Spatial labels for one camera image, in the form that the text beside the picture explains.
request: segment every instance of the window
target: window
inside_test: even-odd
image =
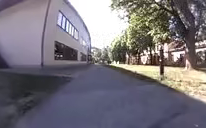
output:
[[[77,50],[55,41],[55,60],[77,60]]]
[[[66,29],[66,17],[63,16],[62,20],[62,28],[65,30]]]
[[[69,24],[69,34],[70,35],[72,34],[72,24],[71,23]]]
[[[69,33],[69,26],[70,25],[70,22],[68,20],[66,20],[66,32]]]
[[[59,12],[58,19],[57,19],[57,24],[59,26],[62,26],[62,19],[63,19],[63,14],[61,12]]]
[[[76,27],[73,26],[73,24],[61,12],[59,12],[58,14],[57,25],[60,26],[76,40],[79,39],[79,33]]]
[[[79,33],[76,29],[74,31],[74,38],[77,39],[77,40],[79,39]]]
[[[72,32],[71,35],[74,36],[74,27],[72,26]]]
[[[80,54],[81,54],[81,61],[87,61],[87,55],[85,55],[82,52]]]

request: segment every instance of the roof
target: roof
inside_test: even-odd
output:
[[[24,0],[0,0],[0,11],[11,7],[19,2],[22,2]]]

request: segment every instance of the building wall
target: building wall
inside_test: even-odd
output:
[[[200,51],[205,51],[205,50],[206,50],[206,48],[198,48],[198,49],[196,49],[196,53],[198,53]],[[172,52],[171,54],[173,56],[173,60],[177,61],[180,58],[181,54],[185,54],[185,51]]]
[[[0,12],[0,54],[11,67],[40,67],[47,1],[25,0]]]
[[[79,31],[79,40],[75,40],[72,36],[66,33],[62,28],[57,26],[58,13],[61,11],[72,24]],[[52,0],[49,8],[49,14],[47,18],[47,26],[45,32],[45,43],[44,43],[44,65],[45,66],[55,66],[55,65],[65,65],[65,64],[81,64],[86,63],[80,61],[80,52],[87,54],[87,48],[85,48],[81,43],[81,39],[84,39],[89,43],[90,37],[88,31],[77,15],[77,13],[71,8],[64,0]],[[63,43],[78,51],[78,61],[68,61],[68,60],[55,60],[54,48],[55,41]]]

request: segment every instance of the sidewalk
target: sidewalk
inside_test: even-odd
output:
[[[206,128],[206,104],[114,70],[92,66],[16,128]]]

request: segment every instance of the sky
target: sky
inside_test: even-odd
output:
[[[111,0],[70,0],[83,18],[91,34],[92,46],[109,46],[125,30],[127,23],[111,11]]]

